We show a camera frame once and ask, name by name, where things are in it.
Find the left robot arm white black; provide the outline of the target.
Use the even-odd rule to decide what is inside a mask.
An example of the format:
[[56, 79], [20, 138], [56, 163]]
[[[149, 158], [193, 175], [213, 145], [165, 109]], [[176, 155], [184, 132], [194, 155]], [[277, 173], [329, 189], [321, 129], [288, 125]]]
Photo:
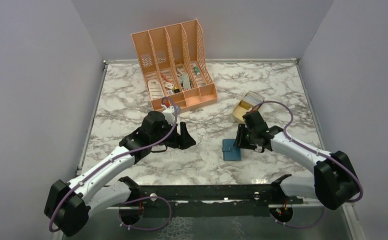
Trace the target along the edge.
[[152, 147], [185, 150], [196, 141], [189, 135], [185, 122], [177, 123], [178, 110], [150, 111], [142, 124], [123, 137], [118, 146], [84, 174], [69, 181], [57, 180], [50, 188], [44, 214], [50, 219], [50, 232], [61, 231], [71, 237], [79, 232], [90, 216], [118, 202], [133, 205], [139, 192], [125, 183], [105, 185], [122, 171], [152, 153]]

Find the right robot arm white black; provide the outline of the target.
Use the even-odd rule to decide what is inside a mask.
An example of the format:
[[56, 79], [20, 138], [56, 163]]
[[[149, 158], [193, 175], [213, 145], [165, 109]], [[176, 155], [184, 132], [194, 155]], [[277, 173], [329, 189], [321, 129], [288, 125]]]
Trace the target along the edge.
[[319, 200], [326, 208], [335, 210], [354, 196], [363, 194], [358, 177], [347, 154], [330, 153], [289, 138], [286, 130], [269, 127], [258, 111], [243, 115], [234, 146], [240, 149], [276, 152], [302, 165], [312, 173], [308, 177], [289, 174], [272, 183], [271, 199], [281, 204], [290, 197]]

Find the blue card holder wallet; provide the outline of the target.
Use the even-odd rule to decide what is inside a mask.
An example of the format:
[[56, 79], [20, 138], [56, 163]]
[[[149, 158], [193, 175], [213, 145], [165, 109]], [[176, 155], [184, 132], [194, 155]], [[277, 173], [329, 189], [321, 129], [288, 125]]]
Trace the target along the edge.
[[235, 139], [222, 140], [222, 152], [224, 161], [241, 161], [241, 150], [234, 146]]

